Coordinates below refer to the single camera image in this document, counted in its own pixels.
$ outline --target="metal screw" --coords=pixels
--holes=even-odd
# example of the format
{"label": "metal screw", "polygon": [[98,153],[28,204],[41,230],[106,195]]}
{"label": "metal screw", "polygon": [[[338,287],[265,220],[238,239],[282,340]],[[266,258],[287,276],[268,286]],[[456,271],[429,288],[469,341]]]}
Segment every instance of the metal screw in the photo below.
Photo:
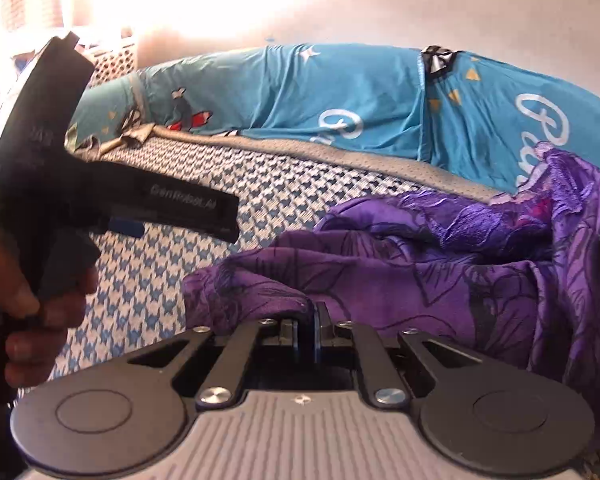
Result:
{"label": "metal screw", "polygon": [[200,401],[205,404],[224,404],[231,399],[231,392],[222,386],[207,388],[200,394]]}
{"label": "metal screw", "polygon": [[400,388],[383,388],[376,391],[376,400],[382,404],[400,404],[407,399],[407,394]]}
{"label": "metal screw", "polygon": [[301,406],[304,406],[305,404],[308,404],[309,402],[311,402],[311,397],[309,397],[306,394],[301,394],[301,395],[298,395],[297,397],[294,397],[294,402],[296,404],[300,404]]}

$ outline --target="houndstooth bedspread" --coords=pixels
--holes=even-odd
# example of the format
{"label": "houndstooth bedspread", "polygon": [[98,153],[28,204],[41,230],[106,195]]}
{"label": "houndstooth bedspread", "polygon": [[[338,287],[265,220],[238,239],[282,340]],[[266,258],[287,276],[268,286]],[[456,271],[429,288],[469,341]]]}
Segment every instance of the houndstooth bedspread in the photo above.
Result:
{"label": "houndstooth bedspread", "polygon": [[100,285],[86,318],[69,333],[52,377],[106,361],[184,329],[180,280],[239,251],[267,245],[288,229],[312,229],[331,206],[369,193],[416,187],[400,178],[286,155],[152,138],[106,160],[195,180],[240,197],[235,244],[196,232],[146,224],[142,239],[105,234]]}

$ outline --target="beige fabric edge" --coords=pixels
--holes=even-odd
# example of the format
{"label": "beige fabric edge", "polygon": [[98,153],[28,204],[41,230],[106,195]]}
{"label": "beige fabric edge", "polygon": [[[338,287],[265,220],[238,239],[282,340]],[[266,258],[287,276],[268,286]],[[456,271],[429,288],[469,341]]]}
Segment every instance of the beige fabric edge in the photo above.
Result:
{"label": "beige fabric edge", "polygon": [[252,152],[289,155],[295,158],[337,164],[356,170],[378,171],[379,173],[397,176],[423,184],[424,186],[456,193],[469,198],[488,202],[499,191],[491,187],[471,182],[448,171],[435,168],[426,162],[409,160],[398,156],[375,155],[373,153],[348,152],[333,146],[316,142],[289,139],[249,139],[247,137],[205,137],[184,132],[168,130],[159,125],[154,126],[153,133],[157,137],[192,142],[194,144],[210,144],[227,146]]}

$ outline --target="finger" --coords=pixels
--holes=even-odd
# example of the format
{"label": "finger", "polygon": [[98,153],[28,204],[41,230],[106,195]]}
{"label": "finger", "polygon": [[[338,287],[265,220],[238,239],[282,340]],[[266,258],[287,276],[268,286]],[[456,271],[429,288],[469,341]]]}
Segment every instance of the finger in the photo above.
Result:
{"label": "finger", "polygon": [[10,316],[23,318],[35,314],[40,303],[20,272],[16,259],[0,244],[0,308]]}
{"label": "finger", "polygon": [[84,319],[87,300],[80,292],[68,292],[42,305],[42,319],[47,328],[78,328]]}
{"label": "finger", "polygon": [[55,361],[35,365],[22,365],[7,363],[4,368],[4,378],[12,388],[28,388],[44,383],[51,370],[54,369]]}
{"label": "finger", "polygon": [[83,294],[94,294],[98,290],[98,269],[90,267],[78,279],[78,290]]}
{"label": "finger", "polygon": [[9,334],[5,350],[16,364],[52,362],[66,342],[66,330],[27,330]]}

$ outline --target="purple blanket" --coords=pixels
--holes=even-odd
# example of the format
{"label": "purple blanket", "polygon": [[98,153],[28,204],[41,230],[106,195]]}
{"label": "purple blanket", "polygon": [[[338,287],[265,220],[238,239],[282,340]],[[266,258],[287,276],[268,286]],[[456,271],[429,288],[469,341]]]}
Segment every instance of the purple blanket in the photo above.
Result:
{"label": "purple blanket", "polygon": [[308,314],[416,327],[581,392],[600,446],[600,170],[546,143],[514,198],[367,196],[183,280],[187,327]]}

